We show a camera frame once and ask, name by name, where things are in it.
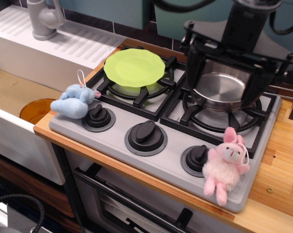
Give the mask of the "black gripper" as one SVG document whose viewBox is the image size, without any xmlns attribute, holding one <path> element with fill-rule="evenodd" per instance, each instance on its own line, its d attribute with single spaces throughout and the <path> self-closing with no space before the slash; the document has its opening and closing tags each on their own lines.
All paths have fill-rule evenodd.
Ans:
<svg viewBox="0 0 293 233">
<path fill-rule="evenodd" d="M 228 19 L 220 22 L 188 20 L 184 23 L 187 31 L 182 40 L 188 46 L 192 34 L 201 39 L 218 43 L 222 48 L 231 50 L 236 56 L 250 54 L 263 59 L 280 62 L 280 71 L 286 72 L 293 64 L 293 53 L 279 45 L 264 32 L 266 23 L 278 35 L 293 32 L 293 25 L 287 29 L 276 29 L 274 22 L 280 0 L 236 0 Z M 201 69 L 205 65 L 205 54 L 191 46 L 187 56 L 186 80 L 191 89 L 197 86 Z M 275 69 L 242 69 L 250 74 L 242 94 L 240 108 L 251 106 L 268 88 L 275 77 Z"/>
</svg>

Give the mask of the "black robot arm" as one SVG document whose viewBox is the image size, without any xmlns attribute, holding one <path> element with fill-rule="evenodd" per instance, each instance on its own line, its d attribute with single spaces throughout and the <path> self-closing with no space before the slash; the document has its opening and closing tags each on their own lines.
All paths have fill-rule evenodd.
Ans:
<svg viewBox="0 0 293 233">
<path fill-rule="evenodd" d="M 198 105 L 238 111 L 286 78 L 293 53 L 263 30 L 280 5 L 279 0 L 236 0 L 225 21 L 185 22 L 186 82 Z"/>
</svg>

